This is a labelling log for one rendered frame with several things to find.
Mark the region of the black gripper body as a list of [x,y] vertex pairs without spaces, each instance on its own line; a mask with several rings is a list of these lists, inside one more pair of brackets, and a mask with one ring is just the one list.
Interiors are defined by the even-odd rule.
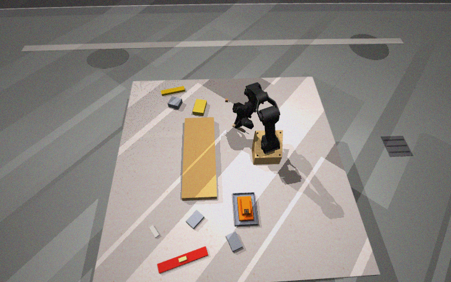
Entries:
[[245,102],[245,107],[247,106],[247,111],[245,115],[241,118],[241,123],[243,126],[252,129],[254,127],[252,120],[249,120],[251,118],[251,115],[253,112],[256,112],[256,109],[249,105],[248,102]]

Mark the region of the red flat bar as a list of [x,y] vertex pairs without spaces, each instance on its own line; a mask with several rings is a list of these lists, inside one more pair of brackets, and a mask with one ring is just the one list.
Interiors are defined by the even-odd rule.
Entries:
[[157,264],[159,273],[172,270],[205,256],[208,256],[206,246]]

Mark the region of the small white rectangular block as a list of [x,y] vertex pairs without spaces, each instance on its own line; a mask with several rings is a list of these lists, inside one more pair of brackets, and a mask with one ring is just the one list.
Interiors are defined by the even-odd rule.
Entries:
[[150,226],[150,229],[152,231],[152,233],[154,234],[155,238],[157,238],[159,236],[157,230],[155,229],[154,225]]

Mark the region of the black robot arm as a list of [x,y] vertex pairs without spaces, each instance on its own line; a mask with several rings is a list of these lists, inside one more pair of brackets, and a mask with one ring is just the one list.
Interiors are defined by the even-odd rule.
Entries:
[[[280,149],[280,141],[275,134],[275,124],[280,118],[280,110],[276,101],[271,99],[268,93],[262,90],[261,85],[258,82],[247,85],[244,94],[249,99],[249,105],[257,109],[257,115],[260,122],[262,122],[265,127],[265,135],[262,136],[261,149],[265,154]],[[265,101],[268,101],[273,106],[258,110],[259,105],[261,103],[264,104]],[[242,113],[241,115],[244,116],[246,111],[247,106],[245,107],[245,105],[234,103],[234,113]]]

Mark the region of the tan wooden floor panel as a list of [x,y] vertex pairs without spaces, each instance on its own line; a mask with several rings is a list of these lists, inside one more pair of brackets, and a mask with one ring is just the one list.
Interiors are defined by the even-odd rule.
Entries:
[[214,117],[185,118],[181,198],[217,200]]

